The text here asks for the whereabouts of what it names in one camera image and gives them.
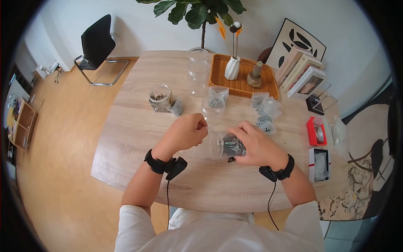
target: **metal chair frame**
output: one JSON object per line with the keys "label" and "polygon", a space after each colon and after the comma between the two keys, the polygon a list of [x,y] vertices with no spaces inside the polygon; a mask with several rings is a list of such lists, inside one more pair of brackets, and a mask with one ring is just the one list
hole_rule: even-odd
{"label": "metal chair frame", "polygon": [[123,67],[123,69],[119,72],[118,76],[115,78],[115,80],[112,83],[94,83],[92,81],[90,81],[90,79],[85,75],[84,71],[80,68],[80,66],[77,64],[77,60],[78,59],[83,59],[85,61],[87,61],[83,55],[78,56],[77,58],[74,59],[74,64],[75,66],[80,70],[80,72],[84,75],[84,77],[86,78],[86,80],[93,86],[112,86],[113,84],[115,84],[117,82],[117,80],[119,79],[120,75],[123,73],[123,71],[126,69],[127,65],[129,64],[129,60],[108,60],[106,59],[105,61],[108,63],[114,63],[114,62],[126,62],[125,66]]}

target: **wrist strap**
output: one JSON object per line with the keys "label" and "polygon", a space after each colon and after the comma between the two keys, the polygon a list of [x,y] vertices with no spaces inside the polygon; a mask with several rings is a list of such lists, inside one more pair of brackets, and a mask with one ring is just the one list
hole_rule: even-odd
{"label": "wrist strap", "polygon": [[294,163],[294,158],[288,154],[288,163],[284,170],[273,171],[270,166],[261,166],[259,167],[259,172],[271,181],[276,182],[277,179],[283,180],[290,177],[294,169]]}
{"label": "wrist strap", "polygon": [[154,159],[151,155],[152,149],[150,149],[145,155],[144,161],[148,163],[151,170],[158,174],[168,173],[166,180],[171,180],[181,173],[187,166],[187,162],[181,158],[171,158],[168,162],[161,161],[159,159]]}

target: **wooden table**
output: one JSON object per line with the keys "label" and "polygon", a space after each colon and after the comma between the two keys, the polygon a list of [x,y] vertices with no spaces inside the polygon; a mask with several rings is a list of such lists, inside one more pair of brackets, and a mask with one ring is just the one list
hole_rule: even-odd
{"label": "wooden table", "polygon": [[[142,54],[109,111],[95,153],[92,176],[124,190],[147,151],[176,119],[170,113],[152,110],[148,92],[154,85],[165,83],[172,88],[173,94],[182,95],[183,114],[200,112],[202,99],[187,92],[187,64],[186,51],[147,51]],[[275,120],[277,132],[271,137],[308,174],[308,149],[312,147],[309,146],[305,124],[316,114],[307,110],[305,101],[283,98],[281,102],[283,115]],[[249,104],[248,98],[229,96],[222,118],[214,129],[226,130],[242,120],[255,123],[258,116]],[[336,105],[325,112],[330,123],[338,114]],[[347,161],[335,153],[330,137],[325,148],[331,152],[331,179],[313,184],[318,200],[345,190],[348,184]],[[259,173],[258,167],[195,158],[186,151],[180,155],[188,166],[170,182],[170,205],[213,212],[267,211],[274,184]],[[165,179],[155,201],[167,203]],[[291,204],[281,183],[277,183],[270,209],[288,207]]]}

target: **white vase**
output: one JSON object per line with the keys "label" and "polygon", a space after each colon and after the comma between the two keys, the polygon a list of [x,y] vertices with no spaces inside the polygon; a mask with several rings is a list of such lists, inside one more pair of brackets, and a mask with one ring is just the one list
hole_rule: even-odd
{"label": "white vase", "polygon": [[227,67],[225,68],[225,78],[229,79],[230,81],[233,81],[237,78],[239,72],[239,61],[240,59],[238,56],[237,59],[234,59],[233,57],[230,58]]}

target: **white box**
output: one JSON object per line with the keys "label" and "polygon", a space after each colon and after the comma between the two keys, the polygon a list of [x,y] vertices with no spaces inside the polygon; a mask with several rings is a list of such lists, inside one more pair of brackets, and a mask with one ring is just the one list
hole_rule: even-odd
{"label": "white box", "polygon": [[[329,176],[325,180],[319,180],[315,181],[315,153],[320,153],[320,152],[325,152],[326,153],[326,161],[327,161],[327,171],[329,172]],[[330,152],[328,149],[324,148],[310,148],[308,150],[309,154],[309,172],[308,172],[308,177],[309,181],[311,182],[322,182],[322,181],[327,181],[330,179],[331,171],[330,171]]]}
{"label": "white box", "polygon": [[301,78],[287,93],[288,97],[306,100],[324,81],[326,74],[315,67],[308,67]]}

